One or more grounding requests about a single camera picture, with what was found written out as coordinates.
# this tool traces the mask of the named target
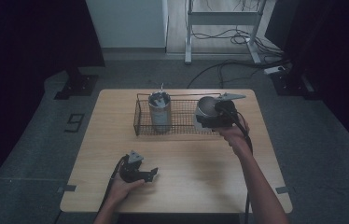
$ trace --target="gray carpet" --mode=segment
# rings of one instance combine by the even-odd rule
[[[57,223],[92,223],[95,214],[60,214],[59,204],[61,188],[71,174],[99,91],[158,89],[162,82],[167,89],[185,89],[203,69],[221,62],[194,60],[192,65],[184,65],[182,60],[107,61],[106,68],[81,69],[83,74],[99,75],[92,96],[64,101],[53,98],[67,80],[66,73],[49,78],[40,107],[0,169],[0,223],[54,223],[56,218]],[[237,65],[225,67],[225,80],[238,79],[225,82],[224,88],[252,89],[258,97],[290,190],[294,207],[288,215],[291,223],[349,223],[349,133],[323,102],[278,96],[270,78],[261,70],[252,75],[254,72],[254,68]],[[191,88],[219,88],[216,69],[201,75]],[[78,133],[64,132],[74,128],[67,124],[71,114],[85,114]],[[216,223],[214,218],[167,217],[142,219],[149,223]],[[218,218],[222,223],[234,223],[231,217]]]

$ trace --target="wooden table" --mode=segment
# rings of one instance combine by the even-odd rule
[[[103,90],[78,152],[63,195],[64,212],[96,212],[119,159],[135,150],[145,159],[141,171],[159,167],[152,183],[128,196],[120,213],[242,213],[247,189],[241,164],[227,142],[214,134],[139,135],[133,128],[137,93],[155,90]],[[234,100],[251,128],[254,156],[276,193],[285,186],[270,137],[251,90],[166,90],[169,94],[228,92],[246,95]],[[187,96],[198,100],[201,96]],[[287,193],[277,194],[287,213]]]

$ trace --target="black stand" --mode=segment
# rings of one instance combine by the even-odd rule
[[[305,44],[298,56],[293,60],[293,67],[287,74],[272,74],[271,79],[273,86],[278,95],[293,95],[304,96],[305,99],[318,99],[317,92],[307,79],[306,67],[309,56],[311,55],[311,48],[317,35],[326,21],[329,13],[334,5],[333,0],[326,3],[326,6],[316,22],[316,26],[308,35]]]
[[[55,100],[67,100],[70,96],[91,96],[99,76],[81,75],[78,68],[70,67],[66,69],[69,79],[62,91],[58,91]]]

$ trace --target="metal canister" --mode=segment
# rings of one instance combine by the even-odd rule
[[[161,90],[148,96],[151,122],[157,133],[166,133],[171,129],[171,96]]]

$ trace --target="metal wire rack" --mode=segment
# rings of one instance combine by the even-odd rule
[[[164,135],[174,133],[199,133],[215,134],[213,132],[199,132],[194,127],[194,112],[198,100],[187,100],[191,95],[219,95],[219,93],[209,94],[181,94],[171,95],[171,125],[153,125],[149,111],[148,96],[149,94],[138,93],[136,108],[134,110],[133,127],[136,135]],[[167,132],[157,132],[156,130],[168,130]]]

